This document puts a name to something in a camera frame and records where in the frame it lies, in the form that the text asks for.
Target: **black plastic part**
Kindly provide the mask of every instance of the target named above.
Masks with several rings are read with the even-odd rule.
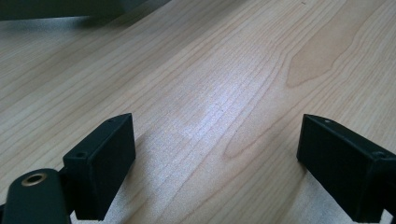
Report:
[[[2,224],[70,223],[58,172],[41,169],[20,176],[8,190]]]
[[[120,15],[146,0],[0,0],[0,21]]]
[[[330,119],[304,115],[297,159],[352,220],[380,221],[394,154]]]
[[[78,219],[104,219],[134,158],[131,114],[108,119],[64,155]]]

